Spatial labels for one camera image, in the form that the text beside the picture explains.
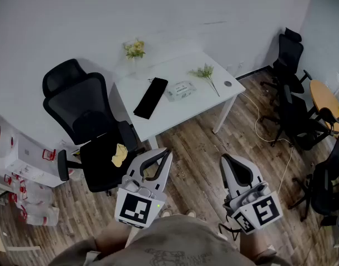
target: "white wall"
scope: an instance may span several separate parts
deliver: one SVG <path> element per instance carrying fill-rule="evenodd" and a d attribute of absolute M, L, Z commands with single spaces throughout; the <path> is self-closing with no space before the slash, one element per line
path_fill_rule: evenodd
<path fill-rule="evenodd" d="M 146 44 L 144 64 L 199 47 L 238 76 L 276 58 L 277 33 L 284 27 L 300 28 L 305 4 L 306 0 L 0 0 L 0 114 L 50 147 L 61 139 L 70 141 L 42 107 L 42 78 L 57 64 L 79 58 L 86 71 L 105 76 L 110 91 L 114 77 L 124 73 L 122 43 L 138 37 Z"/>
<path fill-rule="evenodd" d="M 339 87 L 339 0 L 311 0 L 301 35 L 304 51 L 299 70 L 306 69 L 335 92 Z M 308 82 L 305 86 L 309 93 Z"/>

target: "round wooden table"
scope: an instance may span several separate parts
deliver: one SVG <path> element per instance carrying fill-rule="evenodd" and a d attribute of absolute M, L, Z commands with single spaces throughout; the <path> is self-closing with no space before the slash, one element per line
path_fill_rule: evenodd
<path fill-rule="evenodd" d="M 313 99 L 313 104 L 315 105 L 309 112 L 309 116 L 315 112 L 319 112 L 322 108 L 328 108 L 335 118 L 339 117 L 339 102 L 331 92 L 331 90 L 322 82 L 318 80 L 312 80 L 310 82 L 310 90 Z M 339 132 L 339 124 L 335 123 L 335 131 Z"/>

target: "yellow cloth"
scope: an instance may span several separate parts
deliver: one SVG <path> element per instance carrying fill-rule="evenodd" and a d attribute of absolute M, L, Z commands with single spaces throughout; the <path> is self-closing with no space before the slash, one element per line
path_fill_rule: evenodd
<path fill-rule="evenodd" d="M 117 144 L 116 146 L 116 155 L 113 156 L 112 162 L 116 167 L 120 167 L 123 163 L 123 161 L 127 157 L 127 149 L 122 144 Z"/>

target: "white cable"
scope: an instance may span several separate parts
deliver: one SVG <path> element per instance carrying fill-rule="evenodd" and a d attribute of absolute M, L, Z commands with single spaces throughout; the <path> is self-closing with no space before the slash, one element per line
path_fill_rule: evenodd
<path fill-rule="evenodd" d="M 258 108 L 258 106 L 257 106 L 257 105 L 256 105 L 256 104 L 248 97 L 248 96 L 246 96 L 245 94 L 242 94 L 242 95 L 245 96 L 246 98 L 248 98 L 248 99 L 256 106 L 256 108 L 257 108 L 257 111 L 258 111 L 258 118 L 257 118 L 256 122 L 254 123 L 254 129 L 255 129 L 255 131 L 256 131 L 257 136 L 258 136 L 260 139 L 262 139 L 263 141 L 266 141 L 266 142 L 274 142 L 274 140 L 265 140 L 265 139 L 263 139 L 261 136 L 258 135 L 258 133 L 257 133 L 257 122 L 258 122 L 258 120 L 259 120 L 259 108 Z M 281 141 L 281 140 L 285 140 L 285 141 L 288 142 L 290 145 L 292 145 L 292 143 L 290 143 L 290 142 L 289 142 L 287 139 L 285 139 L 285 138 L 278 139 L 278 141 Z M 279 195 L 279 192 L 280 192 L 280 187 L 281 187 L 282 182 L 283 182 L 283 180 L 284 180 L 284 175 L 285 175 L 285 172 L 286 172 L 286 170 L 287 170 L 287 166 L 289 165 L 290 160 L 291 160 L 291 156 L 292 156 L 292 148 L 293 148 L 293 147 L 291 147 L 290 158 L 289 158 L 289 160 L 288 160 L 288 162 L 287 162 L 287 164 L 286 164 L 284 173 L 282 174 L 282 177 L 281 177 L 281 181 L 280 181 L 279 189 L 278 189 L 278 195 Z"/>

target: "person's foot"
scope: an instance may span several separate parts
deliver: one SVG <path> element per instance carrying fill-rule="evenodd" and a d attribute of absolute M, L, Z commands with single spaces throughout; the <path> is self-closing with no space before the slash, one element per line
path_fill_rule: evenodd
<path fill-rule="evenodd" d="M 173 212 L 170 210 L 170 209 L 165 209 L 162 214 L 160 215 L 161 218 L 164 218 L 164 217 L 169 217 L 173 215 Z"/>
<path fill-rule="evenodd" d="M 185 213 L 186 216 L 189 216 L 189 217 L 193 217 L 193 218 L 196 218 L 196 213 L 193 209 L 190 209 L 188 210 L 186 213 Z"/>

